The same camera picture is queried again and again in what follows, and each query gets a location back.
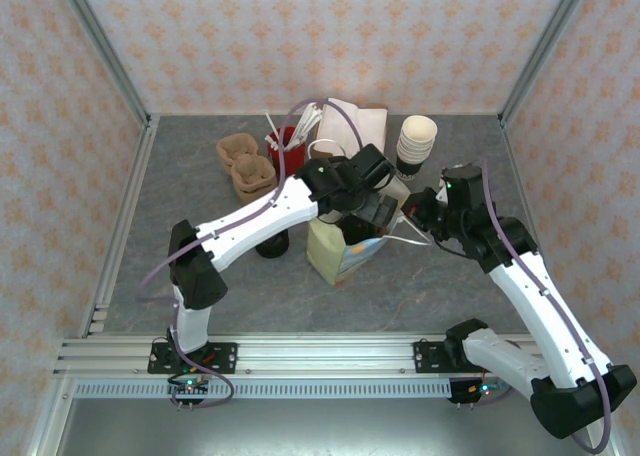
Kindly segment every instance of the orange patterned wall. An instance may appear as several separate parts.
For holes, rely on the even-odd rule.
[[[26,454],[140,127],[65,0],[0,0],[0,454]]]
[[[89,0],[147,110],[497,113],[559,0]]]
[[[640,375],[640,0],[583,0],[508,126],[553,276]],[[620,409],[640,448],[640,391]]]

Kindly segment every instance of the black bracket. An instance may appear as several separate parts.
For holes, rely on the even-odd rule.
[[[444,342],[429,342],[426,339],[413,343],[413,361],[416,373],[481,373],[482,368],[468,361],[457,366],[444,347]]]
[[[202,348],[187,355],[194,363],[209,368],[220,374],[234,374],[238,361],[237,343],[209,342]],[[157,342],[151,345],[149,374],[201,374],[202,371],[192,370],[176,353],[172,342]]]

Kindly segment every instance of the black paper cup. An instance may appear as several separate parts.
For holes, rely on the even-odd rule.
[[[420,171],[420,168],[422,167],[422,163],[424,163],[424,160],[419,163],[407,163],[398,156],[396,158],[396,169],[399,173],[398,177],[400,179],[415,178],[416,174],[418,174],[418,171]]]

